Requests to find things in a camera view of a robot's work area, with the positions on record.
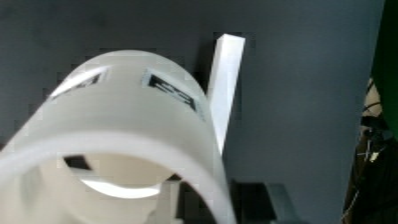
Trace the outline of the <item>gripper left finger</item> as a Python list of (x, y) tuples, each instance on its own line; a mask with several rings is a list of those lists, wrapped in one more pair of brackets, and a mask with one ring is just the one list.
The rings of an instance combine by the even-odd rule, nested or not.
[(146, 224), (182, 224), (178, 215), (180, 181), (168, 181), (157, 198), (157, 207)]

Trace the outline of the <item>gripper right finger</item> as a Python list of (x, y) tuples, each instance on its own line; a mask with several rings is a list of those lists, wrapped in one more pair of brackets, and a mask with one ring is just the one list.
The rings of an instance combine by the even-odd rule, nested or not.
[(299, 217), (283, 184), (232, 182), (239, 224), (310, 224)]

